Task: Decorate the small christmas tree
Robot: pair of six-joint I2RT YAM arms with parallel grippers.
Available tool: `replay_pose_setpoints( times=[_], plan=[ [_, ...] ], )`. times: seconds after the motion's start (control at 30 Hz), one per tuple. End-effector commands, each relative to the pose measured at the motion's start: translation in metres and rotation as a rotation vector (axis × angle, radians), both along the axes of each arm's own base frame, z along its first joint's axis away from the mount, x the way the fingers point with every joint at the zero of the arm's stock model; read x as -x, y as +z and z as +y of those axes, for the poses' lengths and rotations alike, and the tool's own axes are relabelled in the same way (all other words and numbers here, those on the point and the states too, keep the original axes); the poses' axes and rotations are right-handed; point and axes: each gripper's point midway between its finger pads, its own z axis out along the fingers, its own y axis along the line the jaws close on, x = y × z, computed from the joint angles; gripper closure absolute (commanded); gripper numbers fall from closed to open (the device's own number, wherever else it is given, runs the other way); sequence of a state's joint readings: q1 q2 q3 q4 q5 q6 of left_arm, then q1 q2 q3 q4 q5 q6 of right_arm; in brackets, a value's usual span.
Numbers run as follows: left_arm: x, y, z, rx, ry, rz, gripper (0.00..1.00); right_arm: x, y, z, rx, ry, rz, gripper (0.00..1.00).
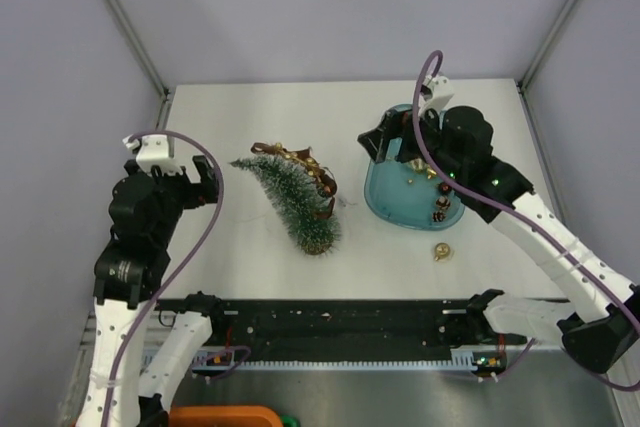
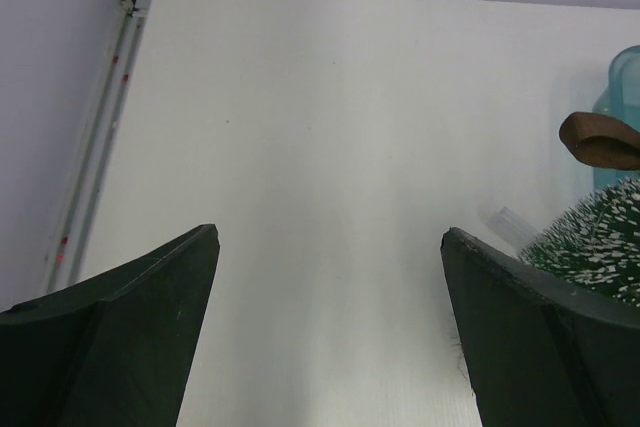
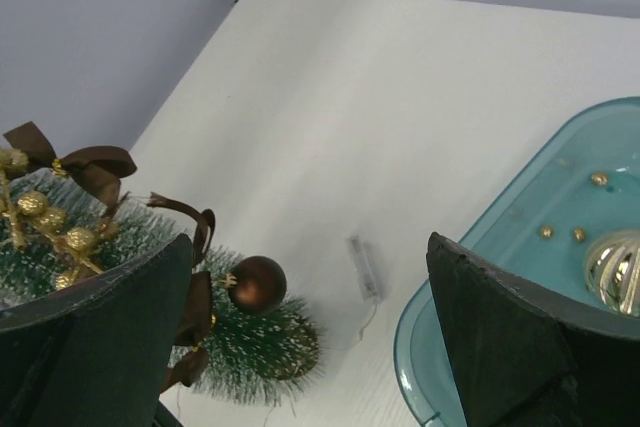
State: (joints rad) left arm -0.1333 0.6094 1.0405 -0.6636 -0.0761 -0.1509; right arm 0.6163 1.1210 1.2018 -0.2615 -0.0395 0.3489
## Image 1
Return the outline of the gold glitter ball ornament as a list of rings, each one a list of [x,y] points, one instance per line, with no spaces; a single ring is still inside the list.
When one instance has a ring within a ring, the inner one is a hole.
[[[434,247],[433,255],[436,262],[444,262],[452,257],[453,250],[449,244],[441,242]]]

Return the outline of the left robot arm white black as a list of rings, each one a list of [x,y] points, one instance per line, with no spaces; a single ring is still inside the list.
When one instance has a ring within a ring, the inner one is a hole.
[[[186,210],[219,200],[221,176],[204,156],[200,180],[162,160],[144,171],[136,161],[112,190],[110,240],[94,267],[95,344],[79,426],[166,426],[177,388],[194,355],[226,334],[216,300],[189,295],[151,363],[143,363],[147,326],[169,265],[168,246]]]

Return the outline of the small green christmas tree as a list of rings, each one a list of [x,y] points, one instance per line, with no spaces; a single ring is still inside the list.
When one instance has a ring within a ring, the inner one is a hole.
[[[256,178],[289,238],[302,253],[326,254],[340,240],[335,195],[309,174],[310,169],[266,154],[240,158],[231,165]]]

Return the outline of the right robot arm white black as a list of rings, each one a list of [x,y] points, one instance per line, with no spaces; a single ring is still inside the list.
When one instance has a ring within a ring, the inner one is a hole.
[[[564,294],[563,303],[525,299],[490,289],[473,296],[467,331],[487,343],[499,334],[535,338],[560,346],[594,374],[606,373],[639,338],[639,288],[614,271],[546,206],[532,183],[493,153],[494,129],[483,114],[457,106],[387,110],[378,126],[358,136],[375,163],[392,140],[399,163],[425,161],[462,204],[511,239]]]

